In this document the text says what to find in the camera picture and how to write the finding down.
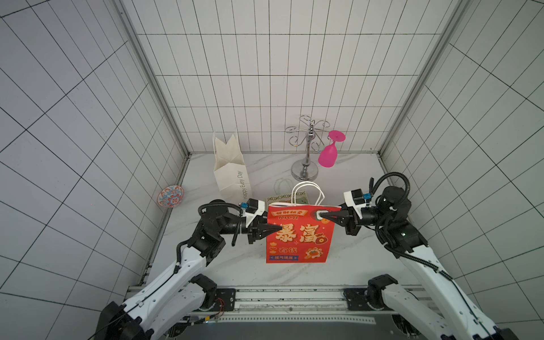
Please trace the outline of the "red printed paper bag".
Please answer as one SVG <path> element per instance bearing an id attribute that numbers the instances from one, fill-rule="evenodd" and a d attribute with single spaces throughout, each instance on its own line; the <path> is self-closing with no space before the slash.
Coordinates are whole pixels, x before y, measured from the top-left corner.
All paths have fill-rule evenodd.
<path id="1" fill-rule="evenodd" d="M 297 202 L 297 194 L 304 187 L 315 188 L 318 197 L 313 204 Z M 268 264 L 324 263 L 330 253 L 335 223 L 324 214 L 341 210 L 339 206 L 323 205 L 325 195 L 320 186 L 312 181 L 295 185 L 287 203 L 271 203 L 268 223 L 279 231 L 266 238 L 266 262 Z"/>

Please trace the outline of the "green Fresh paper bag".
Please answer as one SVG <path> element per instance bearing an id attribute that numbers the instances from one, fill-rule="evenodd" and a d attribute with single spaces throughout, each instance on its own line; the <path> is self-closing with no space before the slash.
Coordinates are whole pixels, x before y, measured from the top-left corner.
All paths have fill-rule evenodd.
<path id="1" fill-rule="evenodd" d="M 266 204 L 270 203 L 290 203 L 291 191 L 296 183 L 290 178 L 280 178 L 274 182 L 273 195 L 266 199 Z M 296 194 L 297 204 L 309 204 L 308 196 L 305 191 L 299 191 Z"/>

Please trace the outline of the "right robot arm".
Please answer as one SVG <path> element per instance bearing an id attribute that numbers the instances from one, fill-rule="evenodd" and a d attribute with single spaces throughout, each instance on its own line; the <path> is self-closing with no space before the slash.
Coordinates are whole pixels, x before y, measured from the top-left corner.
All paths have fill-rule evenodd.
<path id="1" fill-rule="evenodd" d="M 395 311 L 427 339 L 515 339 L 512 330 L 497 326 L 470 300 L 408 221 L 410 189 L 404 174 L 390 172 L 371 179 L 366 194 L 360 189 L 347 191 L 339 211 L 319 213 L 345 228 L 347 235 L 373 228 L 383 248 L 409 269 L 439 310 L 423 304 L 389 274 L 369 280 L 368 306 Z"/>

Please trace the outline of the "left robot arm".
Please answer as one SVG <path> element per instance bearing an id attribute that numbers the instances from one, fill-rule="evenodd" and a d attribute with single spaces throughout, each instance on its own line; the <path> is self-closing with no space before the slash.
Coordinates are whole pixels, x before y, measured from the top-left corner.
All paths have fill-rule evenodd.
<path id="1" fill-rule="evenodd" d="M 224 235 L 246 235 L 253 244 L 282 229 L 268 223 L 265 203 L 252 198 L 239 205 L 217 199 L 201 205 L 198 215 L 193 234 L 178 243 L 175 261 L 122 304 L 109 303 L 92 339 L 160 339 L 193 311 L 211 310 L 221 301 L 203 272 L 225 247 Z"/>

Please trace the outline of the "white Happy Every Day bag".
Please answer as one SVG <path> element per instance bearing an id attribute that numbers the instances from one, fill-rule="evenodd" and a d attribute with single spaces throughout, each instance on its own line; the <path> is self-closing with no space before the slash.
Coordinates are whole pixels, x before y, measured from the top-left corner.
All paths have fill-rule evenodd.
<path id="1" fill-rule="evenodd" d="M 252 187 L 238 135 L 231 135 L 226 143 L 214 135 L 213 149 L 213 173 L 222 199 L 229 203 L 245 203 L 252 196 Z"/>

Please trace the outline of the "chrome cup holder stand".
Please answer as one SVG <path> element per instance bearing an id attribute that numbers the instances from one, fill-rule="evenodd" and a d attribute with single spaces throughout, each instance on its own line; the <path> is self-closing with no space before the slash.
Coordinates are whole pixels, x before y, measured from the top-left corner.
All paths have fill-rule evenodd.
<path id="1" fill-rule="evenodd" d="M 300 125 L 288 126 L 285 133 L 289 135 L 288 142 L 292 147 L 303 147 L 304 157 L 296 161 L 291 167 L 291 174 L 298 181 L 314 181 L 319 169 L 317 164 L 311 160 L 311 152 L 319 153 L 325 142 L 320 134 L 330 130 L 330 123 L 326 120 L 315 120 L 308 115 L 299 118 Z"/>

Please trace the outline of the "pink plastic wine glass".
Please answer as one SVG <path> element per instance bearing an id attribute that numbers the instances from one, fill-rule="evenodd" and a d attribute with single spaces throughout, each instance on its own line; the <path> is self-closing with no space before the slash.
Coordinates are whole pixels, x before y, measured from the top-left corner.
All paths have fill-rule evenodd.
<path id="1" fill-rule="evenodd" d="M 346 136 L 341 131 L 333 130 L 329 132 L 328 139 L 330 140 L 330 144 L 324 148 L 318 159 L 319 164 L 324 168 L 332 168 L 335 165 L 338 157 L 336 144 L 342 143 L 346 139 Z"/>

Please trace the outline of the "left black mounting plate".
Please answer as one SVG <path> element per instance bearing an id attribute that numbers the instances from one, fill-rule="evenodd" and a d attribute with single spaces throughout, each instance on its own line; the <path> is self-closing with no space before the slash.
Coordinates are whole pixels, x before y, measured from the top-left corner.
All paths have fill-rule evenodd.
<path id="1" fill-rule="evenodd" d="M 232 312 L 235 309 L 237 290 L 234 288 L 219 288 L 215 294 L 213 304 L 201 311 L 210 313 Z"/>

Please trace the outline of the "black mounting plate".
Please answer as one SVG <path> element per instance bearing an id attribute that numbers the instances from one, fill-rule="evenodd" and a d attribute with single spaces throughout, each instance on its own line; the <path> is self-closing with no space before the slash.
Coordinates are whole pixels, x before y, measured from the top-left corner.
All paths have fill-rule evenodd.
<path id="1" fill-rule="evenodd" d="M 349 311 L 381 311 L 385 308 L 381 293 L 374 288 L 345 288 L 343 295 Z"/>
<path id="2" fill-rule="evenodd" d="M 232 312 L 235 309 L 237 290 L 234 288 L 219 288 L 215 294 L 213 304 L 201 311 L 210 313 Z"/>

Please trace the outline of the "patterned ceramic bowl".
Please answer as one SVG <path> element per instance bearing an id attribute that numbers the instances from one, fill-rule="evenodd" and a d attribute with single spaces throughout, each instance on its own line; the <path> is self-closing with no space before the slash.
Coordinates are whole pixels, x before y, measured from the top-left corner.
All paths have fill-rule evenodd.
<path id="1" fill-rule="evenodd" d="M 163 208 L 175 208 L 184 199 L 184 189 L 179 185 L 164 188 L 157 197 L 157 203 Z"/>

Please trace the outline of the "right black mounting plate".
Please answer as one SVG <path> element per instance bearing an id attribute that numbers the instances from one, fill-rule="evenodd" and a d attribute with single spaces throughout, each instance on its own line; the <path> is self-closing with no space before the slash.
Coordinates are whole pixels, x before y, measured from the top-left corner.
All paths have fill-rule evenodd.
<path id="1" fill-rule="evenodd" d="M 385 308 L 381 293 L 374 288 L 345 288 L 343 295 L 349 311 L 381 311 Z"/>

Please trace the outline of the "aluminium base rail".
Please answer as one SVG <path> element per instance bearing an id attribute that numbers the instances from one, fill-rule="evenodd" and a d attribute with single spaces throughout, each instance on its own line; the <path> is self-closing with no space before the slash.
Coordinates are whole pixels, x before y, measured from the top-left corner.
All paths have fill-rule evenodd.
<path id="1" fill-rule="evenodd" d="M 232 312 L 210 313 L 193 311 L 180 322 L 195 324 L 218 322 L 355 322 L 371 324 L 376 315 L 406 317 L 413 325 L 421 316 L 439 329 L 446 328 L 446 321 L 437 309 L 429 307 L 430 298 L 420 298 L 420 288 L 405 290 L 392 285 L 385 290 L 381 311 L 349 311 L 343 295 L 345 287 L 241 287 L 237 290 L 235 309 Z"/>

